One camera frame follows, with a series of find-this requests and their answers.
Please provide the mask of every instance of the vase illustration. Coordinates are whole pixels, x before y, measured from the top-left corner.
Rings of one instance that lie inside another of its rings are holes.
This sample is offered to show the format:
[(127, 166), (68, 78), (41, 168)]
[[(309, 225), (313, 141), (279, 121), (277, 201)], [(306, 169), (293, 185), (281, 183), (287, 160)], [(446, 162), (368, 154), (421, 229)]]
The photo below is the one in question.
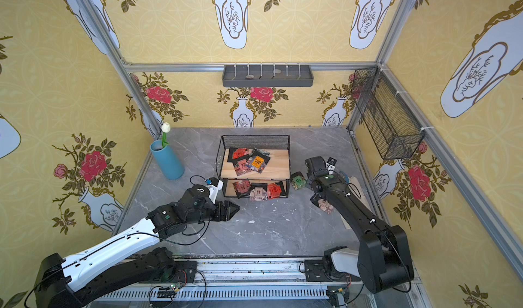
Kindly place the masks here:
[[(70, 11), (75, 15), (75, 17), (78, 19), (78, 22), (80, 22), (80, 25), (84, 29), (85, 33), (89, 36), (89, 38), (93, 41), (93, 43), (96, 45), (96, 48), (98, 48), (103, 54), (108, 53), (108, 48), (101, 42), (100, 35), (96, 34), (94, 27), (91, 25), (90, 21), (85, 19), (86, 13), (83, 11), (83, 9), (80, 7), (77, 0), (64, 0), (68, 6)], [(120, 43), (118, 42), (118, 38), (116, 37), (116, 33), (114, 32), (114, 28), (111, 24), (111, 20), (109, 19), (109, 15), (107, 14), (107, 11), (105, 10), (104, 4), (102, 4), (101, 0), (91, 0), (93, 4), (96, 7), (96, 12), (99, 16), (101, 16), (102, 20), (105, 22), (105, 28), (106, 31), (110, 34), (111, 40), (114, 43), (114, 45), (118, 48), (120, 48)]]
[(218, 27), (227, 47), (242, 49), (247, 43), (247, 6), (251, 0), (212, 0)]
[(523, 0), (490, 19), (441, 94), (448, 117), (458, 117), (497, 86), (523, 59)]
[(380, 196), (385, 198), (396, 188), (396, 174), (404, 170), (405, 167), (400, 159), (396, 159), (394, 165), (384, 164), (374, 176), (374, 187)]
[(21, 140), (16, 128), (0, 114), (0, 158), (15, 151)]
[(163, 125), (163, 119), (160, 116), (160, 114), (158, 114), (158, 112), (156, 112), (154, 109), (151, 109), (151, 111), (153, 112), (153, 116), (154, 116), (154, 121), (152, 121), (152, 122), (149, 121), (147, 116), (143, 114), (141, 109), (140, 109), (140, 115), (142, 116), (143, 126), (147, 129), (147, 131), (149, 131), (149, 133), (152, 136), (155, 136), (155, 134), (153, 132), (154, 125)]
[(340, 126), (343, 124), (345, 116), (347, 115), (347, 110), (345, 110), (343, 104), (347, 98), (339, 96), (336, 100), (336, 105), (325, 112), (323, 116), (323, 126)]
[(249, 98), (237, 97), (236, 99), (238, 99), (238, 107), (232, 111), (234, 127), (249, 128), (254, 126), (254, 113), (246, 106), (246, 102)]
[(392, 0), (357, 0), (350, 28), (350, 46), (367, 48), (380, 28)]
[(88, 205), (91, 221), (96, 226), (109, 232), (114, 230), (122, 215), (123, 206), (114, 199), (114, 196), (108, 193), (95, 196), (87, 188), (78, 199), (78, 202)]

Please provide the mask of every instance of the gray marble surface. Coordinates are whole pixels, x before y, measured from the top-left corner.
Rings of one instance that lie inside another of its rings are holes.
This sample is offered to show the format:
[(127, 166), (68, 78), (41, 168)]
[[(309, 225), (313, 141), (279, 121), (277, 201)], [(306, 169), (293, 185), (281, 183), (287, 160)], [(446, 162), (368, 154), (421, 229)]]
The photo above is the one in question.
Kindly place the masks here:
[[(191, 187), (189, 178), (199, 174), (216, 176), (215, 160), (221, 135), (277, 134), (290, 135), (291, 173), (301, 171), (306, 175), (305, 159), (321, 155), (337, 159), (336, 170), (355, 176), (360, 184), (363, 178), (356, 163), (344, 128), (173, 128), (168, 142), (185, 165), (185, 173), (178, 180), (167, 180), (153, 160), (138, 193), (124, 216), (120, 230), (132, 226), (155, 207), (178, 201)], [(232, 256), (232, 255), (292, 255), (323, 256), (323, 251), (346, 245), (358, 249), (358, 240), (352, 230), (346, 230), (340, 214), (321, 211), (310, 202), (309, 189), (290, 189), (288, 198), (264, 202), (249, 199), (224, 198), (220, 192), (217, 200), (231, 200), (241, 209), (228, 222), (211, 222), (203, 238), (191, 246), (178, 246), (162, 242), (178, 255)], [(186, 233), (200, 229), (190, 225)], [(176, 234), (169, 239), (191, 243), (198, 236)], [(149, 252), (154, 247), (140, 253)]]

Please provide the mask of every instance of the wooden board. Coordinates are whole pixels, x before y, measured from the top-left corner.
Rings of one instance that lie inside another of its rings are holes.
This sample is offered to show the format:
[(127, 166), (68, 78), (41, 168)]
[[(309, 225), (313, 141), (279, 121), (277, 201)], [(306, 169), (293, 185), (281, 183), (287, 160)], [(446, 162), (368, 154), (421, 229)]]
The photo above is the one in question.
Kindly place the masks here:
[(286, 149), (268, 149), (270, 152), (270, 161), (265, 167), (264, 171), (258, 173), (252, 171), (243, 175), (237, 176), (234, 170), (234, 165), (227, 161), (229, 156), (229, 149), (226, 149), (225, 156), (223, 158), (222, 165), (222, 179), (254, 179), (254, 180), (285, 180), (291, 177), (290, 175), (290, 162), (289, 162), (289, 151)]
[[(287, 191), (287, 181), (286, 180), (281, 180), (281, 181), (284, 183), (285, 192), (287, 193), (287, 195), (289, 195), (289, 192)], [(232, 183), (234, 183), (234, 182), (237, 182), (237, 180), (228, 180), (227, 181), (226, 197), (236, 197), (236, 191), (234, 191), (234, 186), (232, 185)], [(270, 184), (270, 183), (278, 182), (278, 180), (249, 180), (249, 182)]]

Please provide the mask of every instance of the snack package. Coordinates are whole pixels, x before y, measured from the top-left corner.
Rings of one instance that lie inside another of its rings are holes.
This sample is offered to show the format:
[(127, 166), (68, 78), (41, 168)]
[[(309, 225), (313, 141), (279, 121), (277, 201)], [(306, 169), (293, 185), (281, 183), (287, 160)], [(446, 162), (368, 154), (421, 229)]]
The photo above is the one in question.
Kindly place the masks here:
[(298, 190), (302, 187), (305, 187), (305, 185), (307, 184), (307, 180), (305, 180), (301, 172), (296, 172), (291, 175), (291, 184), (295, 190)]
[(250, 196), (251, 183), (248, 180), (241, 180), (232, 183), (234, 191), (236, 191), (237, 198), (245, 198)]
[(227, 162), (233, 162), (234, 159), (238, 159), (242, 156), (249, 156), (248, 148), (229, 148)]
[(270, 157), (262, 154), (259, 149), (254, 149), (253, 153), (251, 154), (250, 158), (247, 160), (247, 164), (245, 164), (248, 168), (255, 170), (258, 173), (263, 172), (265, 169), (265, 166), (267, 166), (267, 163), (270, 161)]
[(268, 194), (269, 199), (286, 196), (287, 193), (285, 192), (283, 181), (269, 184), (267, 186), (267, 194)]
[(265, 201), (268, 199), (266, 183), (251, 183), (250, 194), (251, 201)]
[(242, 156), (238, 159), (233, 159), (234, 171), (237, 176), (249, 173), (251, 169), (247, 166), (248, 156)]
[(328, 214), (332, 213), (332, 210), (334, 209), (334, 206), (332, 206), (330, 203), (328, 203), (328, 201), (323, 199), (318, 200), (318, 206), (321, 210)]

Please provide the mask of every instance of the rose pattern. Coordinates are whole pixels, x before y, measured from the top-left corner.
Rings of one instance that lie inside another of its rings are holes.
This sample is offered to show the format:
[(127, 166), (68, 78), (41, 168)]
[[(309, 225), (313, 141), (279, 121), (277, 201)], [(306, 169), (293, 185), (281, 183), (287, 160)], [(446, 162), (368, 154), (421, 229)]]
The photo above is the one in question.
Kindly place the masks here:
[(65, 166), (64, 164), (56, 165), (53, 174), (59, 179), (63, 179), (65, 177), (65, 174), (67, 174), (67, 166)]
[(151, 99), (158, 100), (159, 102), (163, 103), (170, 103), (171, 100), (173, 100), (173, 97), (171, 96), (169, 91), (159, 86), (147, 89), (147, 96)]
[(87, 182), (90, 182), (96, 175), (101, 174), (106, 167), (105, 156), (100, 152), (92, 152), (85, 155), (85, 160), (80, 167), (80, 175)]
[(418, 151), (420, 154), (425, 154), (427, 152), (428, 146), (425, 142), (421, 142), (418, 146)]
[(430, 178), (418, 165), (409, 169), (411, 178), (411, 192), (415, 200), (425, 201), (430, 196)]
[(274, 97), (272, 88), (251, 88), (251, 98), (258, 99), (263, 102), (270, 102)]

